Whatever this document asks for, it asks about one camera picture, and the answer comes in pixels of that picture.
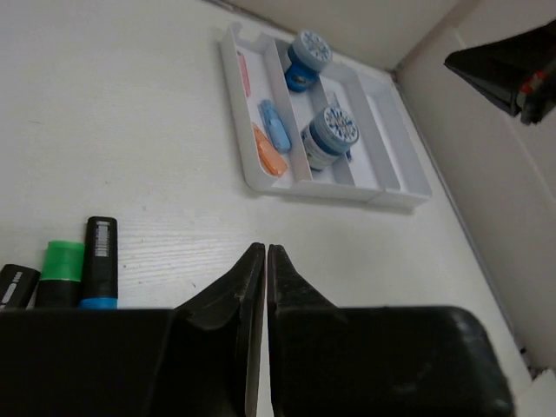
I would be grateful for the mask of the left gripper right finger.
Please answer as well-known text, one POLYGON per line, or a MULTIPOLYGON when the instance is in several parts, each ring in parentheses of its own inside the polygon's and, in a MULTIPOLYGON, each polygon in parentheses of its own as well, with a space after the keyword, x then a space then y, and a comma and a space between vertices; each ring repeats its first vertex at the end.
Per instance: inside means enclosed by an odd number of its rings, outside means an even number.
POLYGON ((277 416, 512 416, 487 331, 455 306, 338 307, 268 250, 277 416))

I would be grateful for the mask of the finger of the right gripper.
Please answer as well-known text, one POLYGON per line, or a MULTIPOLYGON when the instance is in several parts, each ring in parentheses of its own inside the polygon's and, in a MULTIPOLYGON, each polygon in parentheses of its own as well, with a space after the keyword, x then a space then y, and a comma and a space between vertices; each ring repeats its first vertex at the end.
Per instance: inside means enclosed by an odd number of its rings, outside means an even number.
POLYGON ((451 53, 445 67, 524 125, 555 109, 555 22, 451 53))

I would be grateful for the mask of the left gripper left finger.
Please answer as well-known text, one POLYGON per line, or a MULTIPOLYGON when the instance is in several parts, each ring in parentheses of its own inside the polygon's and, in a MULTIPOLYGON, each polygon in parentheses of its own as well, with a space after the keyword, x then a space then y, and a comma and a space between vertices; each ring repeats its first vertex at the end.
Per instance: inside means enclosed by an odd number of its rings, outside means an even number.
POLYGON ((253 416, 265 247, 173 309, 1 315, 4 416, 253 416))

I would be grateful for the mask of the blue putty jar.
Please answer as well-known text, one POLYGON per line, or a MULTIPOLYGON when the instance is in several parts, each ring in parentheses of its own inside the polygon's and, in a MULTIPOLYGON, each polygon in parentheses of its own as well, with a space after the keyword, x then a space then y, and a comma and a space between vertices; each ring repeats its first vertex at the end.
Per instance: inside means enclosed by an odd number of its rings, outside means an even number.
POLYGON ((359 128, 349 113, 338 106, 321 110, 301 131, 308 165, 322 171, 345 155, 360 139, 359 128))
POLYGON ((288 89, 301 93, 316 83, 332 61, 333 51, 318 33, 301 30, 281 58, 288 89))

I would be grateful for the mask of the orange correction tape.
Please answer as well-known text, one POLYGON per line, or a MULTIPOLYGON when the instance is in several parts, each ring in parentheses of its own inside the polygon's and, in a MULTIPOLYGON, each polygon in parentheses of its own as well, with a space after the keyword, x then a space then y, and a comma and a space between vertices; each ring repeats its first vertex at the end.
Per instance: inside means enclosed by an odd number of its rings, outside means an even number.
POLYGON ((281 177, 288 170, 288 165, 272 146, 269 139, 256 123, 252 123, 258 156, 261 165, 272 176, 281 177))

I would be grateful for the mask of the white plastic organizer tray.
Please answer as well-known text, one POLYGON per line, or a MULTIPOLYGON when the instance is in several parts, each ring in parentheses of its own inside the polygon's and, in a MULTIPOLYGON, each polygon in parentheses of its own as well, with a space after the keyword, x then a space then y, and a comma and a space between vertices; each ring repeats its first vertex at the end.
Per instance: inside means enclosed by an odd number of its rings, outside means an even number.
POLYGON ((391 79, 337 63, 311 30, 291 42, 232 23, 222 60, 247 185, 411 210, 432 190, 391 79))

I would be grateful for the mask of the blue correction tape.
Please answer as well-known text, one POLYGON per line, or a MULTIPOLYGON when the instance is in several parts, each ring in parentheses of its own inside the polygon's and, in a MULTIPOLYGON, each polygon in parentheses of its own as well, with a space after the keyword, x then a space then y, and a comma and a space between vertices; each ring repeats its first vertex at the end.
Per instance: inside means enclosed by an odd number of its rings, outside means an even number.
POLYGON ((291 150, 291 142, 275 106, 265 99, 258 107, 271 144, 279 154, 287 154, 291 150))

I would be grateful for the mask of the pink correction tape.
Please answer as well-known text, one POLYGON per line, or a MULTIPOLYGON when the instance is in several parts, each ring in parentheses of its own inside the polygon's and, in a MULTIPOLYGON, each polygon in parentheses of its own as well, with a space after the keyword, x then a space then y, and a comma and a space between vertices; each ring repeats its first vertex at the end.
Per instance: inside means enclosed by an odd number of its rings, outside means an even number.
POLYGON ((249 80, 249 75, 248 75, 247 60, 246 60, 244 54, 242 52, 240 52, 239 50, 236 51, 236 55, 237 55, 238 63, 239 63, 239 66, 240 66, 240 72, 241 72, 241 75, 242 75, 242 84, 243 84, 245 96, 246 97, 251 97, 251 85, 250 85, 250 80, 249 80))

